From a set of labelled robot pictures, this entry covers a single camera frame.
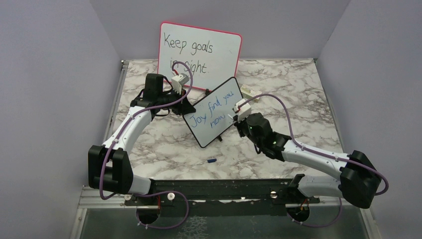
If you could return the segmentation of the black framed small whiteboard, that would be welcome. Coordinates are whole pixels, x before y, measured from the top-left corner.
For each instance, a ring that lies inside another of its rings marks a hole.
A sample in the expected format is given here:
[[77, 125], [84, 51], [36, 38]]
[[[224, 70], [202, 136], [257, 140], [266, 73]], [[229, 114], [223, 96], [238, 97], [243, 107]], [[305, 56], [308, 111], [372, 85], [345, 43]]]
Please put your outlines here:
[[232, 108], [243, 99], [238, 81], [231, 77], [194, 104], [195, 113], [183, 116], [185, 123], [201, 148], [230, 128], [234, 116]]

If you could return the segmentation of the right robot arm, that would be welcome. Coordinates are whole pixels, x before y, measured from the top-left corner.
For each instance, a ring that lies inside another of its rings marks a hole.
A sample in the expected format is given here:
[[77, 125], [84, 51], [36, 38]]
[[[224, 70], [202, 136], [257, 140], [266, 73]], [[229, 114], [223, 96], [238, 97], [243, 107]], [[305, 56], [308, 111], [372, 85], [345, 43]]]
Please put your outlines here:
[[295, 203], [305, 197], [331, 196], [344, 198], [350, 204], [368, 209], [381, 183], [381, 176], [368, 157], [358, 150], [351, 154], [334, 153], [319, 148], [305, 149], [293, 139], [272, 130], [261, 113], [233, 118], [241, 137], [247, 137], [257, 153], [282, 162], [293, 162], [316, 169], [325, 176], [300, 176], [298, 183], [287, 189]]

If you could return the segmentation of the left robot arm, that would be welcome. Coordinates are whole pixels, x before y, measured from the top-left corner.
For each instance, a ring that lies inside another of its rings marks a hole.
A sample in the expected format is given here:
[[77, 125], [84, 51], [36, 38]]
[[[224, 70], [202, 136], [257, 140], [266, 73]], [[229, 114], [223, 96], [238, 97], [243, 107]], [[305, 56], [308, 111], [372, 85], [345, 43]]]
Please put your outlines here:
[[156, 200], [156, 190], [149, 178], [133, 173], [129, 155], [143, 130], [164, 109], [176, 115], [194, 113], [196, 110], [187, 99], [188, 91], [183, 89], [189, 81], [186, 74], [176, 73], [165, 91], [163, 83], [168, 79], [161, 74], [149, 73], [144, 89], [130, 103], [128, 113], [102, 145], [93, 145], [88, 151], [89, 186], [113, 194], [137, 194], [144, 204]]

